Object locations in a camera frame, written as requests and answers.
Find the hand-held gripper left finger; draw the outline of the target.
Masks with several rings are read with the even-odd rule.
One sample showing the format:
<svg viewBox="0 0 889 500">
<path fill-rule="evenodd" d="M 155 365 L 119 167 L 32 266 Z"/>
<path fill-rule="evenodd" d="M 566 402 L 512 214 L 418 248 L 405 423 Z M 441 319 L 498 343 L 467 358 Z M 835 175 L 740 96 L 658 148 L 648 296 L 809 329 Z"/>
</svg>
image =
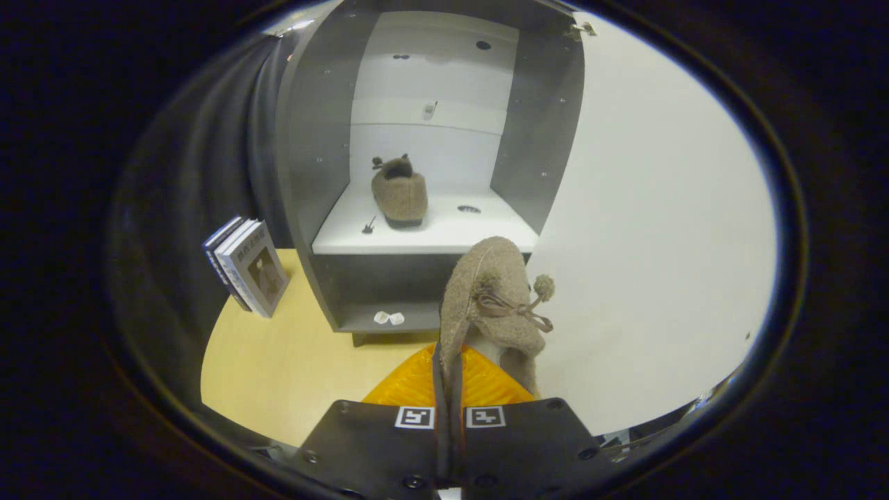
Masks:
<svg viewBox="0 0 889 500">
<path fill-rule="evenodd" d="M 337 498 L 438 499 L 445 403 L 438 346 L 416 354 L 431 404 L 334 401 L 288 466 Z"/>
</svg>

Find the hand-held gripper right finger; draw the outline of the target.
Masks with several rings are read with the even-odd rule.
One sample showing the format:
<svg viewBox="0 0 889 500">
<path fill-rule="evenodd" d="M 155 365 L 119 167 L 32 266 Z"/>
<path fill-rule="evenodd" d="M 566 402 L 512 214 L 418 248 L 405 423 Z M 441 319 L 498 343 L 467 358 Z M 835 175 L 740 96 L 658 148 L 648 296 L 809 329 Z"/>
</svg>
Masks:
<svg viewBox="0 0 889 500">
<path fill-rule="evenodd" d="M 567 499 L 603 477 L 604 452 L 564 399 L 534 397 L 467 346 L 455 383 L 461 498 Z"/>
</svg>

